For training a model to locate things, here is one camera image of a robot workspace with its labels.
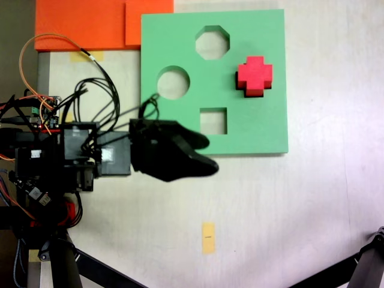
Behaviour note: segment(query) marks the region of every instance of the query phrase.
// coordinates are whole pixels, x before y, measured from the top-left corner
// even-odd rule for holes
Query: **orange foam board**
[[[125,48],[126,0],[36,0],[35,33],[64,34],[87,50]],[[38,51],[78,50],[55,37],[36,39]]]
[[[140,49],[142,14],[173,13],[173,0],[127,0],[125,5],[125,46]]]
[[[86,50],[139,49],[141,15],[172,12],[173,0],[36,0],[35,34],[64,34]],[[78,50],[56,37],[36,39],[35,49]]]

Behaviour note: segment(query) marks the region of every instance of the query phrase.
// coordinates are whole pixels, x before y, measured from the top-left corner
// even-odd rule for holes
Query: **white table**
[[[99,179],[70,230],[77,248],[151,288],[287,287],[384,224],[384,2],[175,0],[177,13],[260,8],[285,9],[289,153],[216,157],[215,176],[170,184]],[[122,109],[137,105],[140,53],[104,57]],[[50,95],[97,75],[51,53]],[[95,112],[106,99],[85,97]],[[215,223],[214,254],[202,254],[203,222]]]

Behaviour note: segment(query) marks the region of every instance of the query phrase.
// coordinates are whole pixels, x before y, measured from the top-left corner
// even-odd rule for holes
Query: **yellow tape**
[[[90,54],[95,57],[97,62],[101,62],[104,60],[104,51],[92,51]],[[70,52],[71,62],[86,62],[92,61],[88,56],[86,56],[83,52]]]
[[[60,113],[60,123],[62,122],[62,113]],[[73,114],[72,112],[68,111],[67,118],[65,120],[66,122],[73,122]]]
[[[30,250],[28,254],[28,262],[40,262],[38,257],[38,250]]]
[[[203,223],[203,254],[215,253],[215,223]]]

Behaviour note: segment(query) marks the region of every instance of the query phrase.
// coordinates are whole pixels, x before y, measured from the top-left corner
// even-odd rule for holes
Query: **red cross-shaped block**
[[[272,88],[272,80],[272,64],[264,64],[263,56],[248,56],[247,63],[239,65],[237,86],[246,97],[262,97],[265,89]]]

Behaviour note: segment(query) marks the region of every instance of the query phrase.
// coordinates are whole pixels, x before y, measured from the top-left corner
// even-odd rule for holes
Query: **green foam board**
[[[196,38],[207,26],[229,35],[230,49],[220,59],[205,60],[196,52]],[[273,65],[272,89],[262,98],[244,98],[236,90],[238,65],[252,55]],[[200,131],[200,111],[227,111],[227,134],[208,135],[204,154],[288,152],[285,62],[283,10],[142,16],[142,101],[157,91],[167,67],[177,66],[188,73],[190,87],[180,99],[159,98],[161,119]]]

